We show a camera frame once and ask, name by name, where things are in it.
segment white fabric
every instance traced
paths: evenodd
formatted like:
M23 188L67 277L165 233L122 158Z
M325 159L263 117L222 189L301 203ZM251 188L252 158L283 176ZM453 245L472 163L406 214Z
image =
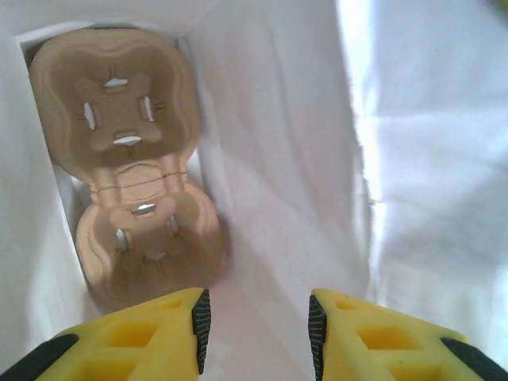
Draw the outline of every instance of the white fabric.
M99 313L79 268L21 48L0 31L0 50L1 372Z
M373 199L369 296L508 367L508 18L483 0L337 3Z
M368 284L334 1L224 0L188 40L234 279L311 379L311 290L364 297Z

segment white surface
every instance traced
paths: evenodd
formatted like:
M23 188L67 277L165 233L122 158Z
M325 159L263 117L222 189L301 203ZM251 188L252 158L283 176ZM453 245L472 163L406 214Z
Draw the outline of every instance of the white surface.
M233 277L311 379L311 289L364 296L368 283L334 3L221 1L188 40L202 170L229 226Z
M19 44L0 32L0 369L98 316L79 268Z
M369 297L508 367L508 18L482 0L339 3L373 198Z
M230 236L203 379L312 379L315 287L368 290L506 365L508 27L481 0L340 3L370 255L333 0L0 0L0 371L97 315L71 240L87 190L52 170L14 39L88 25L156 31L194 66L189 168Z

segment yellow plastic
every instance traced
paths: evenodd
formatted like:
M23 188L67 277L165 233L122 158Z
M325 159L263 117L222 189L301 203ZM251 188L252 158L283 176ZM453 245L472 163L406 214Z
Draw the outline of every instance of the yellow plastic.
M464 335L336 291L312 294L326 313L322 381L482 381L441 343Z
M194 381L197 338L191 288L63 331L79 340L37 381Z

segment black rubber pad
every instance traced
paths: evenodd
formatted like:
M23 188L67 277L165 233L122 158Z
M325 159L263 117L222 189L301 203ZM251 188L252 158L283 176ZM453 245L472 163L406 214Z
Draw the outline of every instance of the black rubber pad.
M210 292L204 290L192 309L192 326L194 335L198 338L198 370L200 375L205 370L206 346L208 345L211 324Z
M326 313L318 299L310 296L309 301L309 338L310 350L314 360L316 381L322 381L325 369L323 362L323 344L326 341Z
M0 375L0 381L35 380L78 340L78 335L69 334L45 341Z
M508 372L476 347L448 337L442 338L441 341L484 381L508 381Z

